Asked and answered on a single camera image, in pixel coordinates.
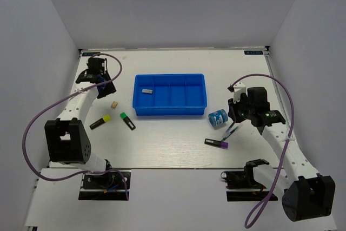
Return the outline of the small tan wooden block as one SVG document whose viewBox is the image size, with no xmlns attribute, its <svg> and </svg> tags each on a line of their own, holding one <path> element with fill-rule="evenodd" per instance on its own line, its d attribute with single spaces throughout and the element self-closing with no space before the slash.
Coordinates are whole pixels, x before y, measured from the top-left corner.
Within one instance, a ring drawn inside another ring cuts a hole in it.
<svg viewBox="0 0 346 231">
<path fill-rule="evenodd" d="M 115 109 L 117 107 L 118 103 L 117 102 L 112 102 L 111 107 Z"/>
</svg>

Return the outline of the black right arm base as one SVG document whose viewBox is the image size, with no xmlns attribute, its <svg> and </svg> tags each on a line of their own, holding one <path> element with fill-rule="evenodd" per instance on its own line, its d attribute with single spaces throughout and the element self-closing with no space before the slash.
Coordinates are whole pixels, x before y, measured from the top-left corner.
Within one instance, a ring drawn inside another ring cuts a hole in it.
<svg viewBox="0 0 346 231">
<path fill-rule="evenodd" d="M 254 178 L 254 168 L 260 166 L 268 166 L 269 173 L 275 176 L 276 171 L 264 159 L 248 161 L 241 170 L 221 172 L 220 178 L 226 183 L 228 202 L 260 202 L 268 195 L 270 187 Z"/>
</svg>

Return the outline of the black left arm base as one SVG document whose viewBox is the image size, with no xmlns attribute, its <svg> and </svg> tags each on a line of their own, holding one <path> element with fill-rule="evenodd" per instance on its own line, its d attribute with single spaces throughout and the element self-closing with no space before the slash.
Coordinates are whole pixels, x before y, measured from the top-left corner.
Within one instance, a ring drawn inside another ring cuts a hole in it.
<svg viewBox="0 0 346 231">
<path fill-rule="evenodd" d="M 84 175 L 79 190 L 80 201 L 126 201 L 130 192 L 131 171 L 107 176 Z"/>
</svg>

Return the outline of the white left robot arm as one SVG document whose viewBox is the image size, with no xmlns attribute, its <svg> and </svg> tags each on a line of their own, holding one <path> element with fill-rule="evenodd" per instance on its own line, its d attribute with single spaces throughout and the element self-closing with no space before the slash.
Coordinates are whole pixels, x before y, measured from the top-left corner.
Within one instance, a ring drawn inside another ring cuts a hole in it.
<svg viewBox="0 0 346 231">
<path fill-rule="evenodd" d="M 46 122 L 46 142 L 50 161 L 97 172 L 97 183 L 109 187 L 114 182 L 114 173 L 108 170 L 108 160 L 91 151 L 84 122 L 94 100 L 113 94 L 116 89 L 107 70 L 106 58 L 91 57 L 86 64 L 87 68 L 75 82 L 76 95 L 68 99 L 66 107 L 55 120 Z"/>
</svg>

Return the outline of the grey white eraser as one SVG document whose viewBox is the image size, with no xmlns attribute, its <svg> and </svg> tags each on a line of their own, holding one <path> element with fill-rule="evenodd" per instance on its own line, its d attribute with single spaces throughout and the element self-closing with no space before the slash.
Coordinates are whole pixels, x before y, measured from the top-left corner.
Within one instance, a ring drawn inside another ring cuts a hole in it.
<svg viewBox="0 0 346 231">
<path fill-rule="evenodd" d="M 153 90 L 152 89 L 142 89 L 143 94 L 152 94 Z"/>
</svg>

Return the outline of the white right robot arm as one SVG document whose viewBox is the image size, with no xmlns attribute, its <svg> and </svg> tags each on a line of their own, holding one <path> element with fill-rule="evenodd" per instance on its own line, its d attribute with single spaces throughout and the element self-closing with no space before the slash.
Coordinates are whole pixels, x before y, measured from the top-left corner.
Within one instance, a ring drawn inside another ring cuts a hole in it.
<svg viewBox="0 0 346 231">
<path fill-rule="evenodd" d="M 286 175 L 280 176 L 273 194 L 281 201 L 286 216 L 293 222 L 329 216 L 335 193 L 331 176 L 322 176 L 307 160 L 278 110 L 271 110 L 264 87 L 246 88 L 237 83 L 228 100 L 229 117 L 235 123 L 249 120 L 270 144 Z"/>
</svg>

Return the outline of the yellow capped black highlighter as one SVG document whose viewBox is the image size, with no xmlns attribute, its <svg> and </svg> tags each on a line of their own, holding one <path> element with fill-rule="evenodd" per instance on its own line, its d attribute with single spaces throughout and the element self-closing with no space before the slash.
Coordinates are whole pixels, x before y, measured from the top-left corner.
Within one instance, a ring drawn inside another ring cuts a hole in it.
<svg viewBox="0 0 346 231">
<path fill-rule="evenodd" d="M 100 118 L 99 120 L 97 120 L 96 122 L 92 123 L 89 127 L 91 130 L 94 130 L 94 129 L 98 128 L 99 126 L 109 122 L 110 119 L 111 118 L 109 115 L 105 115 L 102 118 Z"/>
</svg>

